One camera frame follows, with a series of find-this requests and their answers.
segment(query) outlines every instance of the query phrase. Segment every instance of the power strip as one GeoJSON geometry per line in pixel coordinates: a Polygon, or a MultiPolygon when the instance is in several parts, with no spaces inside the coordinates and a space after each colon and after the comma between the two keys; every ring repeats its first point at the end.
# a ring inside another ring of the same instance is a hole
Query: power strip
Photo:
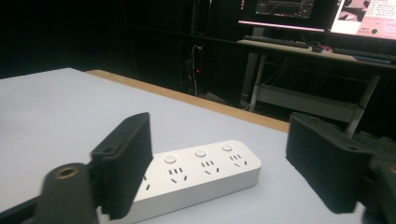
{"type": "Polygon", "coordinates": [[[111,223],[136,223],[255,186],[262,167],[247,146],[234,140],[153,157],[130,213],[111,223]]]}

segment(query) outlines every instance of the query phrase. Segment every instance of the white table surface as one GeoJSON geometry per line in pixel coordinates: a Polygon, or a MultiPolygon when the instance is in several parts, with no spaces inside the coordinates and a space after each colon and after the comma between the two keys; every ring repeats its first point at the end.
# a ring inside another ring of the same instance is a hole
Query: white table surface
{"type": "Polygon", "coordinates": [[[234,139],[262,160],[257,186],[142,223],[361,223],[360,204],[333,214],[289,164],[286,133],[73,69],[0,79],[0,211],[37,196],[51,169],[88,163],[141,112],[150,113],[153,153],[234,139]]]}

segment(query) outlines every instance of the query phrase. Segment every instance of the screw hole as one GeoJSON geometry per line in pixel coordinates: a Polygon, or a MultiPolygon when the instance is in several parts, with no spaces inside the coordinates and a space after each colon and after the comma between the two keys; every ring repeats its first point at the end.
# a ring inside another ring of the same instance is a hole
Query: screw hole
{"type": "Polygon", "coordinates": [[[58,173],[56,173],[56,178],[57,179],[66,179],[70,176],[75,175],[76,173],[78,173],[77,167],[66,167],[66,168],[63,168],[62,170],[58,171],[58,173]]]}

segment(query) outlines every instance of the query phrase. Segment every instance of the power switch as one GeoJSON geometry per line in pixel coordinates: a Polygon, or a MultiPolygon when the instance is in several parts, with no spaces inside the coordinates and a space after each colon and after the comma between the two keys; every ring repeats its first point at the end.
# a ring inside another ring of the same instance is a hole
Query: power switch
{"type": "Polygon", "coordinates": [[[224,151],[232,151],[233,147],[229,144],[225,144],[221,147],[224,151]]]}
{"type": "Polygon", "coordinates": [[[195,156],[202,158],[206,156],[206,152],[203,149],[198,149],[195,151],[195,156]]]}
{"type": "Polygon", "coordinates": [[[177,160],[176,156],[173,156],[173,155],[167,155],[165,157],[165,162],[168,163],[168,164],[173,164],[173,163],[176,162],[176,160],[177,160]]]}

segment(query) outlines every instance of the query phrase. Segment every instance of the keyboard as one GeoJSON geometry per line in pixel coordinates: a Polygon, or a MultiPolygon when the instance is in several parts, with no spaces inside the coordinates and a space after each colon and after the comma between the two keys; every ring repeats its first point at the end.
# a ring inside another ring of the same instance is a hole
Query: keyboard
{"type": "Polygon", "coordinates": [[[332,49],[332,52],[337,53],[337,54],[345,54],[345,55],[349,55],[349,56],[354,56],[354,57],[362,57],[362,58],[367,58],[367,59],[377,59],[377,60],[389,61],[391,63],[396,62],[396,56],[388,55],[388,54],[379,54],[379,53],[365,52],[365,51],[354,50],[354,49],[339,49],[339,48],[332,49]]]}
{"type": "Polygon", "coordinates": [[[284,40],[284,39],[274,39],[274,38],[266,37],[266,36],[245,35],[244,39],[263,42],[263,43],[269,43],[269,44],[290,46],[290,47],[295,47],[295,48],[300,48],[300,49],[309,49],[309,45],[307,45],[303,42],[294,42],[291,40],[284,40]]]}

